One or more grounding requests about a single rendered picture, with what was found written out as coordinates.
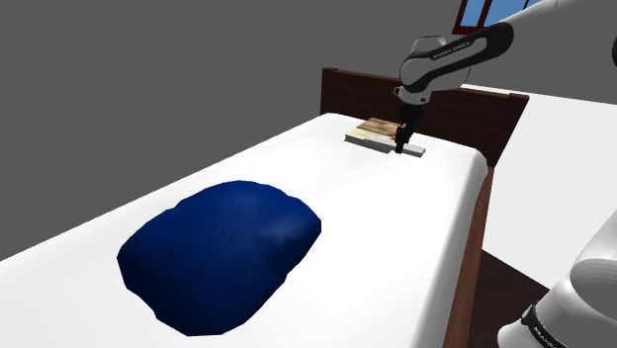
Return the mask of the window with red frame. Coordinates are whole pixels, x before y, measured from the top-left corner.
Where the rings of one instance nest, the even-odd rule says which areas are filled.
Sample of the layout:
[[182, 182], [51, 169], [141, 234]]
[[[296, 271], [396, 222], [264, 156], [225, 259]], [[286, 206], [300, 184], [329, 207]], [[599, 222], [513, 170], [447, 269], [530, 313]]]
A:
[[470, 34], [523, 11], [542, 0], [461, 0], [452, 33]]

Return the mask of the dark blue pillow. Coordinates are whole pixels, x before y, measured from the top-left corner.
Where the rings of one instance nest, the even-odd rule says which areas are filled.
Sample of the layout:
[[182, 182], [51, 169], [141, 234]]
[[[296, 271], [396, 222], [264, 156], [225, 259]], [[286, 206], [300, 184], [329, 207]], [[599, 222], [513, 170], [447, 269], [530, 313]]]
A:
[[244, 324], [284, 284], [321, 233], [302, 200], [270, 185], [223, 182], [140, 227], [117, 262], [126, 288], [186, 336]]

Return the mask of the white bed with brown frame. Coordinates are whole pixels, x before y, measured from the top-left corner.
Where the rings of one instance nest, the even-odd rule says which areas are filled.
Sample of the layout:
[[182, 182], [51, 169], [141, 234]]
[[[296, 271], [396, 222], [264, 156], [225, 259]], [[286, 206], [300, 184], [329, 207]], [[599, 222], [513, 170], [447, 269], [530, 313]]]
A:
[[[493, 170], [528, 97], [435, 93], [419, 157], [347, 142], [397, 116], [395, 86], [326, 68], [315, 119], [0, 261], [0, 348], [465, 348]], [[148, 220], [231, 180], [301, 199], [322, 231], [245, 324], [188, 337], [126, 288], [117, 255]]]

